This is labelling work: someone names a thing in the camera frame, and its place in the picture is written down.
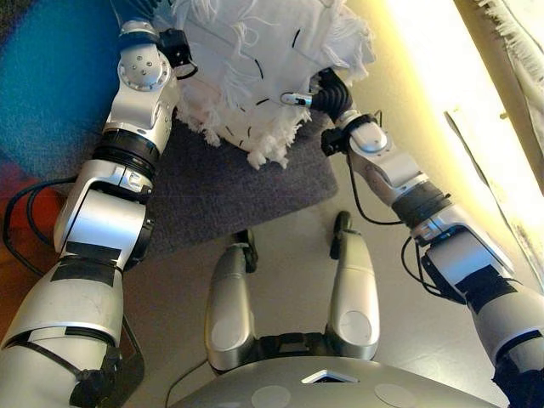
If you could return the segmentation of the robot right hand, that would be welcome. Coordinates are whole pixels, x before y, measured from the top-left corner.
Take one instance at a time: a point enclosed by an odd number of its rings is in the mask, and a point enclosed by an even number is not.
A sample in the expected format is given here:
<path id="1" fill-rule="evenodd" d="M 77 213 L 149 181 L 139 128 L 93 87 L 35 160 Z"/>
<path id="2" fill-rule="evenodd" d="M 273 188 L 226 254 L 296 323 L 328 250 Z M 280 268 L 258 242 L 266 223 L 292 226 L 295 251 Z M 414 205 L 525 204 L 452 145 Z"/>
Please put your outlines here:
<path id="1" fill-rule="evenodd" d="M 301 106 L 325 113 L 336 122 L 343 113 L 351 109 L 351 93 L 332 68 L 318 73 L 318 85 L 320 89 L 315 94 L 283 93 L 280 101 L 285 105 Z"/>

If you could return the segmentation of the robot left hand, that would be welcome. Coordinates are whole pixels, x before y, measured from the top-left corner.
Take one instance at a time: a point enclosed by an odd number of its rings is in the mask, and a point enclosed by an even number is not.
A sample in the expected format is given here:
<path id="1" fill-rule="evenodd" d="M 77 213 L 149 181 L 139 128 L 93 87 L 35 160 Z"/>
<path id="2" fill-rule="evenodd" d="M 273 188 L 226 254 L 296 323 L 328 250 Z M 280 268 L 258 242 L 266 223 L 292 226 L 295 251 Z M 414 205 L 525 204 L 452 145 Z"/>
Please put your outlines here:
<path id="1" fill-rule="evenodd" d="M 169 10 L 170 0 L 112 0 L 111 7 L 120 23 L 130 20 L 152 21 L 158 12 Z"/>

